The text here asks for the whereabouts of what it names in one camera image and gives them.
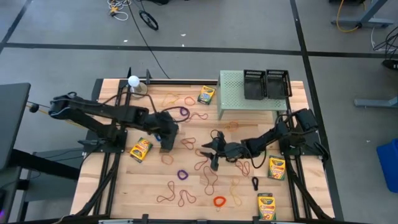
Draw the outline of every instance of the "blue bin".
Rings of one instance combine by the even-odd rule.
[[[377,147],[377,154],[388,189],[391,192],[398,193],[398,139]]]

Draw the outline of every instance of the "purple rubber band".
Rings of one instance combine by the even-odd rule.
[[[185,174],[185,177],[181,177],[180,173],[184,173],[184,174]],[[187,173],[187,171],[185,171],[185,170],[179,170],[179,171],[177,172],[177,177],[178,177],[180,180],[185,180],[186,178],[188,178],[188,173]]]
[[[186,115],[189,114],[189,111],[188,111],[187,109],[185,109],[185,108],[180,108],[180,114],[181,114],[182,116],[186,116]]]

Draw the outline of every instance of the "concrete floor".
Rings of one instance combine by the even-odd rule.
[[[371,29],[344,34],[330,24],[338,6],[326,0],[296,3],[308,51],[380,53],[371,50]],[[0,39],[24,4],[25,0],[0,0]],[[154,32],[137,20],[151,46],[296,52],[155,52],[171,78],[217,78],[220,70],[287,69],[291,80],[304,81],[311,103],[289,0],[173,0],[165,6],[150,2],[144,5],[160,24],[159,31]],[[376,17],[396,21],[397,10],[398,2],[389,1]],[[107,11],[105,1],[33,0],[8,43],[144,45],[131,18],[117,21],[107,16]],[[354,16],[362,12],[362,6],[345,6],[341,14]],[[381,41],[392,28],[376,29],[374,40]],[[29,100],[48,105],[54,96],[69,91],[89,98],[96,78],[125,77],[128,67],[134,75],[143,75],[148,68],[153,77],[164,77],[148,51],[113,49],[27,49],[6,45],[2,51],[0,47],[0,83],[29,82]],[[353,105],[355,98],[388,99],[397,95],[398,72],[386,70],[381,62],[381,58],[310,57],[346,221],[396,223],[398,195],[386,187],[376,147],[397,137],[397,111]],[[79,147],[76,141],[85,133],[43,114],[25,113],[16,148],[33,152]],[[69,212],[71,203],[71,198],[37,202],[29,207],[27,220],[61,217]]]

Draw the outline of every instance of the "desk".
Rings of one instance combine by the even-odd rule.
[[[162,102],[167,93],[178,94],[180,99],[174,105],[167,105],[166,107],[183,106],[185,105],[184,98],[187,96],[196,98],[202,87],[202,85],[189,85],[193,81],[174,81],[169,80],[170,85],[154,83],[148,86],[148,94],[153,97],[158,110],[165,108],[162,107]],[[216,83],[216,80],[202,80],[202,83],[206,82]],[[104,79],[99,92],[98,102],[104,102],[115,95],[118,85],[118,79]],[[293,97],[290,98],[292,109],[308,108],[303,83],[292,82],[292,92]],[[168,97],[166,101],[172,100],[171,96]],[[210,131],[215,128],[224,131],[227,141],[239,142],[241,139],[260,136],[274,126],[273,115],[270,111],[225,111],[223,119],[218,121],[216,99],[217,97],[214,96],[211,105],[196,103],[193,106],[187,106],[191,110],[191,113],[208,113],[208,119],[202,120],[194,116],[189,123],[178,124],[180,132],[175,140],[174,148],[170,153],[174,157],[174,163],[170,166],[161,163],[161,155],[159,154],[160,144],[153,136],[148,136],[146,133],[135,129],[128,129],[126,152],[122,154],[119,164],[111,218],[141,218],[142,214],[147,213],[150,219],[252,220],[253,216],[258,215],[257,193],[270,192],[275,197],[277,219],[281,221],[291,221],[294,219],[287,179],[279,181],[267,178],[269,155],[280,155],[279,146],[276,142],[267,148],[267,160],[264,166],[260,169],[253,169],[251,167],[249,176],[256,176],[259,179],[259,190],[257,192],[253,190],[251,178],[243,177],[241,171],[234,164],[220,159],[220,166],[217,172],[219,177],[215,184],[215,193],[212,196],[207,196],[204,193],[206,179],[203,175],[203,169],[196,171],[193,168],[194,164],[202,161],[203,158],[196,156],[194,151],[185,148],[180,142],[181,139],[195,137],[197,139],[195,148],[199,148],[200,145],[211,141]],[[152,110],[149,99],[147,98],[133,98],[130,104],[145,106]],[[170,113],[175,119],[180,118],[179,111],[171,111]],[[110,122],[110,120],[105,118],[97,118],[97,120],[104,124]],[[237,131],[230,132],[224,129],[224,126],[229,124],[230,121],[239,123]],[[140,137],[147,138],[154,143],[154,147],[142,164],[136,162],[128,154],[128,151]],[[255,158],[255,164],[259,164],[262,157],[263,154]],[[71,214],[81,210],[97,188],[103,158],[103,153],[92,153],[83,164]],[[324,212],[334,217],[321,160],[316,156],[302,156],[302,165],[308,191]],[[184,169],[189,173],[187,180],[178,180],[177,171],[180,169]],[[233,178],[240,180],[235,190],[242,200],[240,207],[234,204],[229,194],[229,186]],[[157,203],[156,198],[158,195],[170,195],[170,190],[167,188],[167,182],[170,180],[175,182],[175,200]],[[188,190],[192,195],[196,196],[197,201],[190,204],[185,199],[185,206],[179,207],[177,203],[180,199],[179,192],[182,189]],[[304,217],[300,192],[298,190],[296,192],[300,216]],[[107,190],[104,191],[104,199],[107,198],[106,195]],[[213,199],[216,196],[224,196],[227,199],[226,204],[218,212],[213,205]],[[104,212],[105,203],[106,200],[102,200],[100,213]]]

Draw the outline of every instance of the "black basket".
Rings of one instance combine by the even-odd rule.
[[[266,97],[283,100],[292,96],[289,72],[287,70],[267,70]]]
[[[244,98],[262,100],[265,97],[266,71],[243,70]]]

